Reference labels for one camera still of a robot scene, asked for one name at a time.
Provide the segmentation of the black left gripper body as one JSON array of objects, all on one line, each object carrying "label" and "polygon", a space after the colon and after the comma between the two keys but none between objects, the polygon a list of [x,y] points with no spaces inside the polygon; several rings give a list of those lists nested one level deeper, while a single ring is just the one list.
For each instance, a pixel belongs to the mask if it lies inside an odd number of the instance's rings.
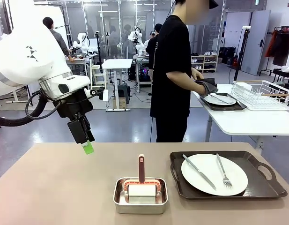
[{"label": "black left gripper body", "polygon": [[87,99],[84,89],[77,90],[64,100],[57,112],[61,118],[77,118],[77,115],[85,115],[93,110],[92,103]]}]

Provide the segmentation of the person's right hand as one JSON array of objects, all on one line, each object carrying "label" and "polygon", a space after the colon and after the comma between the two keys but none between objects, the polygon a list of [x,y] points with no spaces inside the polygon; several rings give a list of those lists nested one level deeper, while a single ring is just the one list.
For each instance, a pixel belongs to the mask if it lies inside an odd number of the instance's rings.
[{"label": "person's right hand", "polygon": [[195,84],[195,90],[194,91],[197,92],[201,96],[206,96],[208,94],[207,89],[201,83],[196,83]]}]

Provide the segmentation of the person's left hand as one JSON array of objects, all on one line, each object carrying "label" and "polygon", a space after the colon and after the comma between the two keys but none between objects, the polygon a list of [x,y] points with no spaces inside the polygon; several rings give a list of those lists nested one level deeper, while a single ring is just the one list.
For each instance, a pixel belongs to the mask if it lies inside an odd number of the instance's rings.
[{"label": "person's left hand", "polygon": [[195,68],[191,68],[191,71],[192,71],[192,77],[194,78],[194,80],[197,80],[197,79],[204,79],[202,73],[200,73],[197,69]]}]

